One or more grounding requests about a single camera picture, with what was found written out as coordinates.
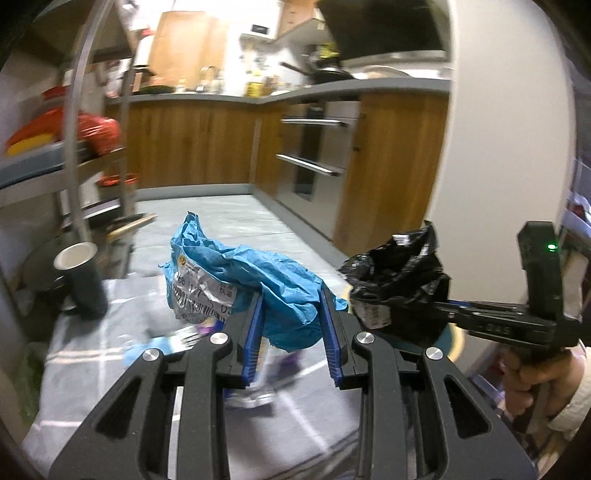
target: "range hood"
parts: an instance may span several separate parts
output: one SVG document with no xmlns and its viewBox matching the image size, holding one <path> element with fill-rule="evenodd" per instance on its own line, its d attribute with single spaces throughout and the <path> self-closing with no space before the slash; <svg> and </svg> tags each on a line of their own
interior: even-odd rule
<svg viewBox="0 0 591 480">
<path fill-rule="evenodd" d="M 341 60 L 402 52 L 445 58 L 427 0 L 320 0 L 316 6 Z"/>
</svg>

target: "gray countertop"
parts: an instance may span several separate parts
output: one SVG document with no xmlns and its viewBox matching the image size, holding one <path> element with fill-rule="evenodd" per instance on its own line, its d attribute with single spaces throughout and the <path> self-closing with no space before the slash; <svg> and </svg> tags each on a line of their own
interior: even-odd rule
<svg viewBox="0 0 591 480">
<path fill-rule="evenodd" d="M 152 102 L 154 100 L 212 100 L 216 102 L 250 103 L 251 105 L 263 105 L 265 103 L 281 102 L 284 100 L 303 100 L 317 96 L 343 96 L 354 95 L 362 92 L 380 92 L 392 90 L 404 90 L 410 92 L 441 93 L 448 95 L 450 91 L 449 80 L 421 79 L 414 77 L 386 78 L 371 80 L 340 80 L 338 82 L 324 83 L 305 87 L 293 92 L 272 95 L 264 98 L 248 98 L 243 96 L 213 95 L 209 93 L 163 93 L 160 95 L 134 95 L 131 102 Z M 108 104 L 120 103 L 121 98 L 108 100 Z"/>
</svg>

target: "metal screw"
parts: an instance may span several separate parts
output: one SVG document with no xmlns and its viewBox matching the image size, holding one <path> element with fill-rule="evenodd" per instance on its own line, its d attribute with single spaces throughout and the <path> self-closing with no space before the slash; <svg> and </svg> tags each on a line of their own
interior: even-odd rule
<svg viewBox="0 0 591 480">
<path fill-rule="evenodd" d="M 209 337 L 209 341 L 214 345 L 223 345 L 228 341 L 228 336 L 224 332 L 214 333 Z"/>
<path fill-rule="evenodd" d="M 441 360 L 443 358 L 443 352 L 436 346 L 430 346 L 425 353 L 431 360 Z"/>
<path fill-rule="evenodd" d="M 375 337 L 369 332 L 359 332 L 355 336 L 355 338 L 359 343 L 363 343 L 364 345 L 367 345 L 368 343 L 373 343 L 375 340 Z"/>
<path fill-rule="evenodd" d="M 142 358 L 147 362 L 153 362 L 159 356 L 160 352 L 157 348 L 148 348 L 147 350 L 144 350 L 144 353 L 142 353 Z"/>
</svg>

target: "black cup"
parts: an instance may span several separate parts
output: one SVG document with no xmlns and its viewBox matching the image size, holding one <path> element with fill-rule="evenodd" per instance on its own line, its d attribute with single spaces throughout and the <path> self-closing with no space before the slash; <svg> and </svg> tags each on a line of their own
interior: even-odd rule
<svg viewBox="0 0 591 480">
<path fill-rule="evenodd" d="M 63 281 L 83 319 L 98 320 L 105 316 L 109 302 L 96 268 L 98 248 L 91 242 L 74 244 L 57 254 L 53 266 L 63 274 Z"/>
</svg>

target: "oven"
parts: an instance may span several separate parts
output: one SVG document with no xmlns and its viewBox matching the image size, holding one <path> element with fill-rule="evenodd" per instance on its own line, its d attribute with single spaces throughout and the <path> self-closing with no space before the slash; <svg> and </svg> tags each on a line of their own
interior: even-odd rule
<svg viewBox="0 0 591 480">
<path fill-rule="evenodd" d="M 359 102 L 293 105 L 281 120 L 277 200 L 332 238 L 353 150 Z"/>
</svg>

